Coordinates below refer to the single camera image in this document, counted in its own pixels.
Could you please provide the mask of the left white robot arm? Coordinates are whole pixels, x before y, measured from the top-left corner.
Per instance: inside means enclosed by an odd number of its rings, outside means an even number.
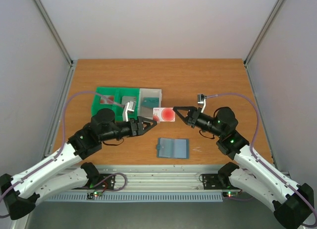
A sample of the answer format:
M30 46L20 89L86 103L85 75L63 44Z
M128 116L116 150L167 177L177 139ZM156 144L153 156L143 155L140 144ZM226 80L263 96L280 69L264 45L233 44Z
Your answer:
M156 125L155 120L141 116L116 122L114 111L99 110L56 152L19 174L5 173L0 177L0 199L6 206L7 216L17 220L56 194L99 186L102 179L92 163L84 163L67 174L58 173L101 150L108 140L141 136Z

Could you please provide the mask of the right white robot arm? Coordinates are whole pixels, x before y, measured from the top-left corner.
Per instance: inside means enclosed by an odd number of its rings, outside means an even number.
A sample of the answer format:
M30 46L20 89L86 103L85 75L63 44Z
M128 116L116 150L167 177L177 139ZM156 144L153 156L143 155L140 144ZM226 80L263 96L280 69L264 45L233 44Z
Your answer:
M286 229L297 229L317 213L313 189L266 161L236 130L238 120L231 108L220 108L213 117L196 107L173 107L173 111L188 126L218 137L218 149L232 160L218 172L221 186L239 188L259 200Z

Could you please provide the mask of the teal leather card holder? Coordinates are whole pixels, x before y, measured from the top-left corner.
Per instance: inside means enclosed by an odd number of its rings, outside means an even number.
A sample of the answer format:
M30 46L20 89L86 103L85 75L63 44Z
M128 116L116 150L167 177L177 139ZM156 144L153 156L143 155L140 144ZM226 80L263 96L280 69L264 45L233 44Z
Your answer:
M188 159L189 139L159 138L156 150L158 158Z

